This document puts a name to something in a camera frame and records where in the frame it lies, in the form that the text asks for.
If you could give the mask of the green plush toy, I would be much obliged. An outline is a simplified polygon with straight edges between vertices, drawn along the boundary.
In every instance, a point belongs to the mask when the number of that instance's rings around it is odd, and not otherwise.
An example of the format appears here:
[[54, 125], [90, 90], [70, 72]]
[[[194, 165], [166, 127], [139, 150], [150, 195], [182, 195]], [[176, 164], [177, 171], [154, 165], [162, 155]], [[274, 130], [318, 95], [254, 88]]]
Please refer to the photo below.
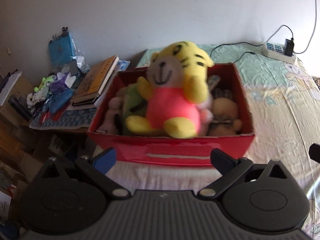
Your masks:
[[127, 117], [132, 115], [144, 117], [146, 114], [147, 104], [148, 102], [139, 94], [137, 84], [130, 84], [124, 95], [122, 113], [123, 123], [125, 123]]

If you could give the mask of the red cardboard box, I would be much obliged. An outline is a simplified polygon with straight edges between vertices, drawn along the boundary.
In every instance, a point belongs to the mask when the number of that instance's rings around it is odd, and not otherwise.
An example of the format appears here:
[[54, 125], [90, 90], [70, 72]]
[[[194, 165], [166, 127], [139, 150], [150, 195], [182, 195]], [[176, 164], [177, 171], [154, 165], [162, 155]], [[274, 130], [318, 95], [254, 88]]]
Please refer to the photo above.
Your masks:
[[251, 110], [242, 84], [240, 73], [233, 63], [217, 63], [208, 68], [208, 76], [221, 77], [220, 88], [231, 91], [239, 107], [242, 128], [239, 135], [225, 137], [197, 137], [195, 139], [174, 139], [169, 137], [135, 137], [109, 135], [97, 132], [108, 110], [108, 102], [123, 87], [135, 83], [140, 76], [146, 76], [146, 68], [119, 72], [112, 81], [101, 105], [98, 107], [87, 135], [102, 149], [114, 148], [118, 161], [152, 165], [210, 166], [210, 153], [218, 148], [233, 157], [241, 158], [249, 149], [255, 134]]

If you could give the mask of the black power adapter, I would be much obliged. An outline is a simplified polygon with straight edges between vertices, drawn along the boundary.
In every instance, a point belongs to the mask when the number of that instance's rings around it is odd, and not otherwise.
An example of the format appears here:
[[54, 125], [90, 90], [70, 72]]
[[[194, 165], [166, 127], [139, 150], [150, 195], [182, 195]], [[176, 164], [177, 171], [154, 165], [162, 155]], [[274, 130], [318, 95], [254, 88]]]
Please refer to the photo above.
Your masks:
[[285, 47], [284, 47], [284, 55], [285, 56], [289, 56], [291, 57], [292, 54], [293, 54], [293, 49], [294, 49], [294, 39], [291, 38], [290, 40], [289, 39], [286, 39], [285, 41]]

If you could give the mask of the white power strip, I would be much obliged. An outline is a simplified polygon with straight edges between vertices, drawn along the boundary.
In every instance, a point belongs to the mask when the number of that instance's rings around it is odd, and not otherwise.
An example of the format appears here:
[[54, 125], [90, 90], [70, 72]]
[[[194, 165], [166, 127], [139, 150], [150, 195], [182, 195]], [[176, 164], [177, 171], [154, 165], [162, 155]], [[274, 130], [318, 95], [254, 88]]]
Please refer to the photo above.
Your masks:
[[263, 55], [271, 59], [283, 61], [290, 64], [295, 64], [297, 59], [294, 53], [292, 54], [292, 56], [286, 56], [284, 54], [283, 46], [269, 42], [263, 44]]

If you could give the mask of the tan bear plush toy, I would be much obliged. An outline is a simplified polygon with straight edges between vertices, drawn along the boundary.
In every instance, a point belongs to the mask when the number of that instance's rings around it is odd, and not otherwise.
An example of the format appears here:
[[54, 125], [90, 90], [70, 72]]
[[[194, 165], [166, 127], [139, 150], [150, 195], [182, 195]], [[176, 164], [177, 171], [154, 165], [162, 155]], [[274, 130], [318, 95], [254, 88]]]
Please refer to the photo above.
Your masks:
[[239, 119], [237, 104], [229, 98], [217, 98], [212, 105], [213, 119], [209, 125], [208, 136], [234, 136], [240, 132], [242, 121]]

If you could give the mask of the pink plush toy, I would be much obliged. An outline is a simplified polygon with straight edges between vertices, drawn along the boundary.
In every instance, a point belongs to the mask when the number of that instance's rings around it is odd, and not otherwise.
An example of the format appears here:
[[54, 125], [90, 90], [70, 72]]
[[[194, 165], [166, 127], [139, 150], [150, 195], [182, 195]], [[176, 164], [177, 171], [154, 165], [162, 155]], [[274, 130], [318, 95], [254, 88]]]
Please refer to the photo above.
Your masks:
[[123, 128], [122, 113], [124, 105], [124, 96], [127, 87], [121, 88], [116, 96], [108, 103], [108, 110], [105, 113], [103, 124], [98, 128], [97, 132], [110, 135], [116, 135]]

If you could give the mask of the blue plastic bag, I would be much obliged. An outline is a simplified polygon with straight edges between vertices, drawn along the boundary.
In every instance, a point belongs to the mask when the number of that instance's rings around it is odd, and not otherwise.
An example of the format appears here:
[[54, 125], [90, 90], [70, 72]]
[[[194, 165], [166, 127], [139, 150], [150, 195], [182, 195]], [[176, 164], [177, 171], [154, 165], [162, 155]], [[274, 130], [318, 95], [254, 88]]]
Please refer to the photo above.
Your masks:
[[49, 56], [52, 67], [68, 64], [76, 55], [74, 41], [68, 27], [62, 28], [61, 35], [54, 35], [48, 43]]

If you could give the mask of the blue checkered cloth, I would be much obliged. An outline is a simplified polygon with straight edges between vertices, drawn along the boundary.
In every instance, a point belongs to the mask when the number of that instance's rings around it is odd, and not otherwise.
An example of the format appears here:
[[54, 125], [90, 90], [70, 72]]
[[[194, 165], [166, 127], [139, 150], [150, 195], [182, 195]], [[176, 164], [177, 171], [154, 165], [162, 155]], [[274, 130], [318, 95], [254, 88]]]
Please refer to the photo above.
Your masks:
[[96, 111], [97, 108], [73, 111], [65, 110], [62, 114], [56, 113], [55, 115], [43, 111], [31, 121], [29, 128], [36, 130], [75, 130], [89, 128]]

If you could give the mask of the green cartoon bed sheet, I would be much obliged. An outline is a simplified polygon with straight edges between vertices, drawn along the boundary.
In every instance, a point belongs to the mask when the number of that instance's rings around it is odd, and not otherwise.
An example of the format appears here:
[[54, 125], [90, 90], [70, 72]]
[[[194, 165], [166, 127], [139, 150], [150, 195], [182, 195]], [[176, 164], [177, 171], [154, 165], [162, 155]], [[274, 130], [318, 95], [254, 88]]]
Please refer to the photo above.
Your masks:
[[261, 47], [247, 44], [204, 49], [216, 63], [235, 63], [240, 73], [255, 133], [246, 157], [260, 164], [283, 162], [309, 199], [304, 230], [319, 239], [319, 164], [309, 158], [309, 147], [319, 142], [319, 95], [294, 83], [302, 65], [266, 58]]

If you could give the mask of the yellow tiger plush toy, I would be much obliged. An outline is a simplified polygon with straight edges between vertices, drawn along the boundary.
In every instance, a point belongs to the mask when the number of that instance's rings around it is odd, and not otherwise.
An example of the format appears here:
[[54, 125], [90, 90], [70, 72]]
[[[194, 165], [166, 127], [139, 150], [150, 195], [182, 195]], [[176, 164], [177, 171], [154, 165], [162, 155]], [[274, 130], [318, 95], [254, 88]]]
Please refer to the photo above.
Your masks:
[[210, 56], [190, 41], [153, 53], [146, 77], [137, 80], [137, 91], [148, 102], [146, 114], [128, 116], [127, 129], [141, 136], [198, 136], [201, 115], [197, 107], [209, 97], [207, 70], [213, 65]]

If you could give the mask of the small green frog toy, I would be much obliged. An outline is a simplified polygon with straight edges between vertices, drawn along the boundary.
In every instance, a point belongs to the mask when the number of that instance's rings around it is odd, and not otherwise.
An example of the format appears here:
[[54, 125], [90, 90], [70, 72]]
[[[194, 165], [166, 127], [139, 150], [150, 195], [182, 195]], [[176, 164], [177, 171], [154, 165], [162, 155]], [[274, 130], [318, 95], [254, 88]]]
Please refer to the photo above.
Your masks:
[[40, 85], [34, 88], [34, 92], [37, 93], [41, 88], [49, 87], [53, 82], [57, 80], [56, 75], [51, 75], [48, 77], [43, 77]]

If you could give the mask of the book stack under yellow book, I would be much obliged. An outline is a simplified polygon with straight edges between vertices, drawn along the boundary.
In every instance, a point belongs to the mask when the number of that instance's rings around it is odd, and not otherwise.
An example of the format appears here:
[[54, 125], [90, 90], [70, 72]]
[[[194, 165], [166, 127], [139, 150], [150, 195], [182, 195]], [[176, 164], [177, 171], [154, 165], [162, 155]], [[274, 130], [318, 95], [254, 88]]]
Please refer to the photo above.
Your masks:
[[95, 108], [100, 105], [107, 86], [118, 72], [127, 70], [130, 61], [120, 60], [116, 55], [93, 66], [75, 90], [68, 111]]

